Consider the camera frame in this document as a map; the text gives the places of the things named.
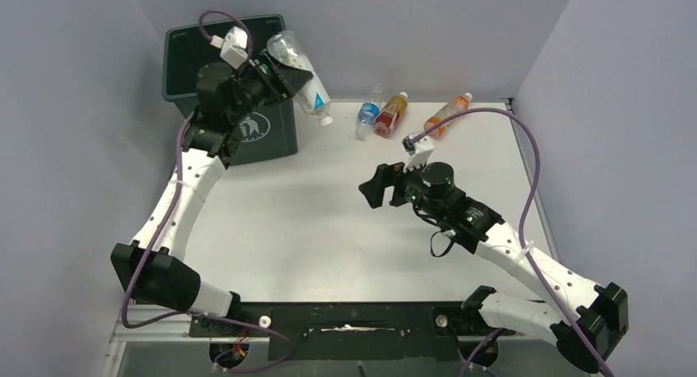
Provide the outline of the white blue label bottle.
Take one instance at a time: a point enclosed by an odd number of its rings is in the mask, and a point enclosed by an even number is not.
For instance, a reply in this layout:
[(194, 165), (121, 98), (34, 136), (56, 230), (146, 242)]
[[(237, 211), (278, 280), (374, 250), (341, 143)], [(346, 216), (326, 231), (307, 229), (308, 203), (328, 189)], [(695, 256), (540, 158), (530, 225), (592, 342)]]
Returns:
[(291, 30), (282, 30), (269, 38), (266, 48), (278, 62), (299, 71), (299, 75), (304, 77), (302, 87), (293, 97), (300, 109), (314, 117), (321, 127), (331, 125), (331, 98), (295, 34)]

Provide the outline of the brown tea bottle red label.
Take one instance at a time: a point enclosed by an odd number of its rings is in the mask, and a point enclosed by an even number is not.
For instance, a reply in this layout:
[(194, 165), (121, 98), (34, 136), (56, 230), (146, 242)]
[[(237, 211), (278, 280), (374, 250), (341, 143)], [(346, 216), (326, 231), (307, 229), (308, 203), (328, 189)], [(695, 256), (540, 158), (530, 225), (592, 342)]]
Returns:
[(409, 95), (402, 91), (389, 98), (373, 124), (373, 133), (389, 139), (408, 107)]

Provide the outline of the clear bottle blue label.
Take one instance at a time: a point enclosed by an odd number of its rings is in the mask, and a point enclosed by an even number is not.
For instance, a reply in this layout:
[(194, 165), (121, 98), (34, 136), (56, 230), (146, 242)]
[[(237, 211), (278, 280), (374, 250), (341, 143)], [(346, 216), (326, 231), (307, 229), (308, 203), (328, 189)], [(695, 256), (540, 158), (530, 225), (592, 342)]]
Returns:
[(375, 87), (358, 110), (354, 131), (357, 140), (365, 140), (373, 132), (373, 125), (382, 108), (382, 102), (381, 87)]

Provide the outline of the orange juice bottle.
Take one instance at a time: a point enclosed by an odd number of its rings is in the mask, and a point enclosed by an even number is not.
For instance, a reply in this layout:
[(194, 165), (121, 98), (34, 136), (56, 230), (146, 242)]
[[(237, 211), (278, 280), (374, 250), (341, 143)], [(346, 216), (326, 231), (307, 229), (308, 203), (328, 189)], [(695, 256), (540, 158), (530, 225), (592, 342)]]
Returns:
[(447, 104), (445, 104), (424, 122), (423, 130), (427, 131), (427, 135), (433, 139), (441, 138), (456, 122), (456, 119), (451, 119), (447, 122), (445, 122), (445, 119), (468, 109), (472, 99), (473, 95), (469, 92), (457, 95), (450, 99)]

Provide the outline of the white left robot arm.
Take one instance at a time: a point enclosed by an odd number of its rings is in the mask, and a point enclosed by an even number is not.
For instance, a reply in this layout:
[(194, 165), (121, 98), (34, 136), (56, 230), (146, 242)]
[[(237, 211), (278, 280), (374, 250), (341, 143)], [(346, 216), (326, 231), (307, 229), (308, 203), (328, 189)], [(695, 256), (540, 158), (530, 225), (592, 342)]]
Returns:
[(280, 62), (266, 51), (233, 67), (212, 62), (197, 74), (198, 104), (178, 134), (175, 167), (158, 203), (127, 244), (110, 259), (122, 284), (122, 314), (135, 300), (171, 314), (233, 318), (240, 296), (206, 283), (185, 264), (187, 242), (207, 196), (242, 142), (241, 122), (259, 108), (294, 98), (311, 71)]

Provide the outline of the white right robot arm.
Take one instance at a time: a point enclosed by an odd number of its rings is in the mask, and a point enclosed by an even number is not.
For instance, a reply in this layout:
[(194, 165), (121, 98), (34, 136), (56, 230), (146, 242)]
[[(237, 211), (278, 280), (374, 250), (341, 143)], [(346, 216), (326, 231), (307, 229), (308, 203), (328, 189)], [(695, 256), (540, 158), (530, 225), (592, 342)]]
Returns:
[(423, 221), (448, 236), (451, 244), (494, 264), (538, 296), (536, 301), (481, 286), (463, 302), (466, 329), (489, 327), (522, 333), (553, 345), (573, 366), (611, 375), (607, 360), (628, 331), (626, 291), (616, 283), (602, 286), (540, 251), (494, 209), (468, 196), (454, 183), (447, 163), (408, 168), (381, 164), (358, 187), (371, 208), (411, 205)]

